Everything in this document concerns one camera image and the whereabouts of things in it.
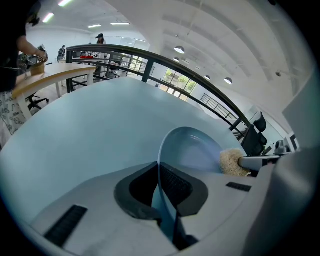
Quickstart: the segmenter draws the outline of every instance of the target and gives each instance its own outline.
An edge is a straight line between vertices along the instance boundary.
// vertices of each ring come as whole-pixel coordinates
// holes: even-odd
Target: person
[[[98,36],[96,37],[96,39],[98,38],[98,41],[96,42],[98,45],[105,45],[106,41],[104,38],[104,34],[98,34]]]
[[[59,62],[60,60],[63,60],[63,58],[65,57],[66,54],[66,46],[63,45],[59,52],[58,52],[58,57],[56,58],[56,60]]]
[[[98,41],[97,41],[96,43],[97,43],[98,45],[105,45],[105,44],[106,44],[106,41],[105,41],[105,38],[104,38],[104,34],[102,34],[102,33],[98,34],[98,36],[96,37],[96,39],[97,39],[97,38],[98,38]],[[98,58],[99,58],[99,59],[105,59],[105,58],[106,58],[106,55],[101,52],[101,53],[98,54]],[[96,70],[95,70],[94,74],[97,75],[97,76],[101,76],[101,66],[100,66],[100,65],[98,65],[98,66],[96,67]]]
[[[11,26],[2,28],[3,35],[7,36],[3,45],[5,51],[0,54],[0,144],[2,146],[26,122],[17,100],[12,97],[19,70],[19,51],[48,60],[47,53],[34,47],[26,37],[26,24],[35,26],[40,21],[38,18],[40,1],[22,1],[18,5],[9,2],[9,5],[12,6],[7,6],[8,10],[16,10],[14,14],[16,26],[14,29]],[[3,15],[5,21],[12,19],[12,13],[4,12]]]

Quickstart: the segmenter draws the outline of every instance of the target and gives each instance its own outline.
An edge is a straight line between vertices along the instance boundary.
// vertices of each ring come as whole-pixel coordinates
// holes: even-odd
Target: man with cap
[[[65,54],[66,54],[66,46],[63,45],[58,52],[58,57],[56,58],[56,60],[59,62],[65,57]]]
[[[106,41],[105,41],[105,38],[104,38],[104,34],[102,34],[102,33],[98,34],[96,39],[98,39],[98,41],[96,42],[97,45],[105,45],[106,44]],[[99,59],[105,59],[106,55],[104,53],[99,53],[98,58]],[[101,66],[98,65],[96,67],[96,70],[95,70],[94,74],[97,75],[97,76],[101,76]]]

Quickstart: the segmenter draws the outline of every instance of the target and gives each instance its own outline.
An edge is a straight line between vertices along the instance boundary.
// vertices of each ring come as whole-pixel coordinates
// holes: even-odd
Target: railing
[[[204,94],[201,98],[201,101],[212,108],[214,111],[219,112],[225,119],[237,119],[229,110],[215,101],[209,95]]]
[[[110,56],[116,56],[120,55],[123,56],[124,58],[130,59],[128,66],[121,66],[121,65],[114,65],[112,64],[112,59],[109,58],[108,60],[103,59],[103,62],[93,62],[92,60],[88,59],[73,59],[74,52],[96,52],[96,53],[104,53],[104,54],[110,54]],[[142,62],[140,60],[135,59],[135,57],[140,57],[143,58],[144,61],[147,61],[144,70],[135,70],[135,69],[130,69],[130,63],[132,63],[133,60],[138,61],[141,65],[142,63],[145,64],[145,62]],[[172,88],[182,95],[187,96],[189,99],[195,101],[196,103],[200,104],[201,106],[207,108],[211,112],[213,112],[215,115],[217,115],[219,118],[224,120],[227,124],[230,125],[230,130],[236,130],[237,132],[243,134],[241,131],[237,129],[237,125],[241,123],[241,121],[247,126],[250,126],[249,120],[245,117],[245,115],[240,111],[240,109],[226,96],[224,95],[219,89],[217,89],[212,83],[207,81],[204,77],[198,75],[194,71],[188,69],[187,67],[171,60],[166,57],[163,57],[161,55],[155,54],[153,52],[149,52],[146,50],[141,50],[138,48],[132,48],[132,47],[127,47],[127,46],[122,46],[122,45],[112,45],[112,44],[84,44],[84,45],[78,45],[78,46],[72,46],[67,48],[66,52],[66,63],[88,63],[88,64],[94,64],[97,66],[101,67],[107,67],[107,76],[109,74],[110,68],[116,68],[117,70],[122,70],[126,72],[126,75],[128,73],[133,73],[138,76],[142,76],[142,82],[147,83],[148,80],[155,81],[156,83],[165,85],[169,88]],[[218,112],[212,107],[208,106],[205,104],[203,101],[191,96],[189,93],[186,91],[175,87],[172,84],[169,84],[163,80],[159,80],[153,76],[151,76],[151,71],[153,69],[154,63],[158,63],[160,65],[163,65],[171,70],[174,70],[181,75],[191,79],[192,81],[196,82],[199,86],[202,86],[206,90],[208,90],[210,93],[215,95],[218,99],[220,99],[223,103],[225,103],[239,118],[238,120],[232,124],[231,122],[228,121],[226,116],[222,115],[221,112]],[[107,77],[99,76],[99,75],[94,75],[95,78],[102,79],[102,80],[109,80]],[[68,93],[71,93],[74,91],[74,85],[73,85],[73,79],[67,79],[66,81],[67,85],[67,91]]]

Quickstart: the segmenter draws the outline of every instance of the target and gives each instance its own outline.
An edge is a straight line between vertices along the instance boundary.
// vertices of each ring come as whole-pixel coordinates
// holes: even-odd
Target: black shirt
[[[60,49],[59,49],[59,51],[58,51],[58,56],[65,56],[65,53],[66,53],[66,49],[64,49],[63,47],[61,47]]]
[[[15,26],[2,26],[1,33],[6,35],[4,47],[0,54],[0,92],[13,90],[16,85],[17,71],[8,68],[17,68],[19,50],[17,47],[17,40],[21,36],[26,35],[26,21],[29,9],[32,6],[32,1],[22,1],[17,4],[14,1],[9,3],[4,14],[4,21],[10,21],[14,16]]]

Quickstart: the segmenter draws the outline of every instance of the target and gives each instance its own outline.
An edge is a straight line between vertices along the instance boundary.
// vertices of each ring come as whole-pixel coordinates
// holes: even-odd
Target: ceiling
[[[48,13],[54,13],[49,23],[40,22],[37,27],[55,26],[84,30],[95,33],[97,28],[88,26],[100,24],[100,30],[128,29],[126,26],[113,26],[110,23],[128,22],[128,20],[112,5],[104,0],[73,0],[66,6],[58,5],[62,0],[42,1],[39,16],[43,20]]]
[[[276,13],[270,18],[273,23],[285,22]],[[162,33],[164,55],[171,57],[170,49],[184,46],[186,54],[180,57],[192,60],[202,68],[202,75],[211,75],[218,84],[223,77],[232,77],[236,83],[281,83],[292,96],[310,68],[290,56],[286,46],[292,44],[292,37],[288,41],[277,36],[268,20],[246,0],[166,1]]]

